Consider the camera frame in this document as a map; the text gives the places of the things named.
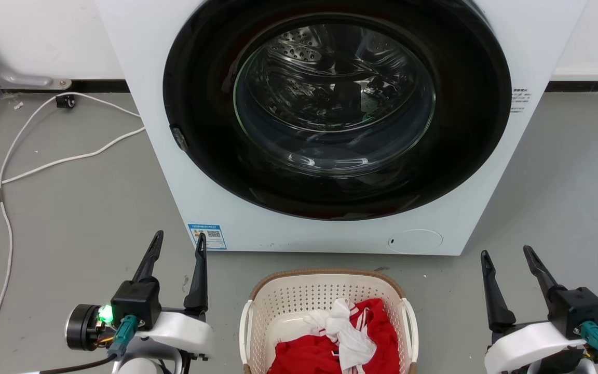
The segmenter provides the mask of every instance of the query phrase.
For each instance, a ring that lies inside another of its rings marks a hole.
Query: gray floor
[[[134,109],[129,95],[98,97]],[[0,165],[19,128],[46,98],[0,96]],[[14,110],[20,101],[24,106]],[[71,112],[43,110],[13,154],[6,175],[95,151],[139,126],[137,118],[86,100]],[[15,255],[0,316],[0,373],[103,357],[102,351],[66,347],[66,317],[78,303],[106,303],[120,282],[130,278],[159,229],[166,233],[155,271],[161,303],[181,305],[192,276],[191,240],[144,133],[97,157],[55,166],[4,190]],[[490,343],[482,249],[491,253],[501,289],[518,320],[546,316],[538,284],[525,265],[523,244],[534,246],[559,282],[587,286],[598,295],[598,94],[543,97],[460,257],[209,253],[207,318],[218,339],[218,357],[195,363],[192,372],[241,372],[240,311],[264,276],[343,266],[383,268],[405,289],[420,328],[420,372],[482,373]],[[0,212],[0,288],[6,258],[7,234]]]

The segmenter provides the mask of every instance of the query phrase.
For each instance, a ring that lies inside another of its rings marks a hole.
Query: red clothing
[[[377,346],[373,358],[368,364],[363,365],[363,371],[368,374],[396,374],[401,371],[401,362],[398,353],[398,335],[389,322],[389,316],[384,311],[382,299],[370,299],[356,304],[359,313],[350,317],[351,322],[356,322],[359,314],[368,308],[366,325],[368,338]]]
[[[340,374],[338,346],[326,336],[306,335],[276,344],[276,359],[267,374]]]
[[[398,374],[400,360],[398,336],[381,299],[356,304],[349,321],[359,331],[367,329],[368,337],[377,346],[373,358],[363,365],[367,374]],[[342,374],[338,362],[338,346],[326,336],[302,336],[276,344],[276,359],[268,374]]]

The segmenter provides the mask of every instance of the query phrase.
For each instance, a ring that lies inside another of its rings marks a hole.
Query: power cord
[[[61,369],[41,370],[41,371],[38,371],[38,374],[63,374],[64,372],[72,372],[72,371],[91,369],[92,367],[105,365],[108,362],[111,362],[112,360],[114,360],[116,357],[117,357],[116,355],[110,355],[106,359],[98,360],[97,362],[92,362],[89,364],[62,367]]]
[[[161,364],[161,371],[163,371],[163,374],[172,374],[172,372],[168,370],[168,367],[163,360],[158,360],[158,362]]]
[[[4,279],[4,286],[2,287],[2,293],[0,294],[0,311],[2,310],[2,303],[4,300],[4,296],[6,294],[6,290],[8,288],[8,284],[9,284],[9,280],[10,280],[10,270],[12,269],[12,229],[10,228],[10,220],[8,215],[6,214],[6,208],[4,206],[4,199],[3,199],[3,190],[2,190],[2,185],[5,183],[9,183],[12,182],[14,180],[18,180],[20,178],[24,178],[27,177],[29,175],[32,175],[33,173],[39,172],[41,170],[44,170],[46,168],[49,168],[50,166],[54,166],[57,164],[61,164],[61,163],[66,163],[68,161],[73,161],[74,159],[80,159],[80,158],[87,158],[87,157],[91,157],[91,156],[96,156],[97,154],[100,154],[101,152],[105,151],[106,149],[108,149],[109,147],[111,147],[112,145],[116,144],[117,142],[127,138],[127,137],[131,137],[135,134],[138,134],[142,131],[145,130],[144,127],[133,131],[133,132],[129,132],[128,134],[122,135],[121,137],[116,138],[115,140],[112,140],[112,142],[108,143],[106,146],[102,147],[101,149],[99,149],[98,151],[92,152],[92,153],[88,153],[88,154],[83,154],[81,156],[73,156],[73,157],[69,157],[69,158],[64,158],[64,159],[60,159],[59,161],[54,161],[54,163],[50,163],[47,165],[43,165],[39,168],[35,168],[34,170],[30,170],[29,172],[26,173],[22,173],[21,175],[18,175],[17,177],[13,177],[7,180],[3,180],[3,175],[4,175],[4,170],[6,168],[6,165],[9,161],[10,158],[10,154],[12,153],[13,148],[15,147],[15,144],[17,143],[17,140],[20,138],[20,135],[22,135],[23,131],[26,129],[26,127],[29,125],[29,123],[31,122],[31,120],[34,118],[34,116],[36,116],[36,114],[47,104],[50,104],[51,102],[55,101],[56,97],[62,97],[62,96],[66,96],[66,95],[76,95],[76,96],[81,96],[81,97],[86,97],[87,99],[90,100],[94,100],[97,102],[100,102],[101,104],[106,104],[109,106],[112,106],[116,109],[119,109],[120,111],[123,111],[124,113],[128,113],[131,114],[132,116],[136,116],[138,118],[140,118],[140,115],[137,113],[133,113],[131,111],[127,111],[126,109],[121,108],[118,105],[112,104],[111,102],[107,102],[104,100],[100,100],[97,99],[95,97],[91,97],[89,95],[85,95],[83,93],[80,92],[63,92],[59,95],[56,95],[54,97],[52,97],[51,99],[48,99],[46,102],[44,102],[42,105],[40,105],[40,107],[38,107],[38,109],[36,109],[36,111],[31,114],[31,117],[29,117],[29,120],[26,121],[26,123],[24,124],[24,126],[22,126],[21,130],[19,131],[19,133],[17,133],[17,136],[15,137],[15,139],[13,140],[12,144],[10,145],[10,148],[8,149],[8,152],[6,153],[6,157],[4,158],[4,162],[2,163],[2,168],[0,169],[0,206],[2,207],[2,215],[4,216],[4,220],[6,222],[6,227],[8,229],[8,234],[9,234],[9,258],[8,258],[8,264],[7,264],[7,269],[6,269],[6,278]],[[102,363],[99,365],[103,365],[106,364],[107,362],[109,362],[110,360],[113,360],[114,358],[110,359],[107,358],[107,361],[105,360],[101,360]],[[41,371],[43,374],[53,374],[53,373],[59,373],[59,372],[68,372],[68,371]]]

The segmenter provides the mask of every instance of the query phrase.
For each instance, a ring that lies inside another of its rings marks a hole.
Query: white plastic basket
[[[303,325],[310,310],[329,310],[337,298],[353,303],[381,298],[398,334],[399,374],[417,369],[417,318],[403,290],[387,275],[364,270],[314,269],[280,272],[258,283],[239,323],[239,353],[247,374],[266,374],[280,338]]]

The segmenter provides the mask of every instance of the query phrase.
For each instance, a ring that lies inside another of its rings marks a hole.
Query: washing machine
[[[461,253],[586,0],[97,0],[193,244]]]

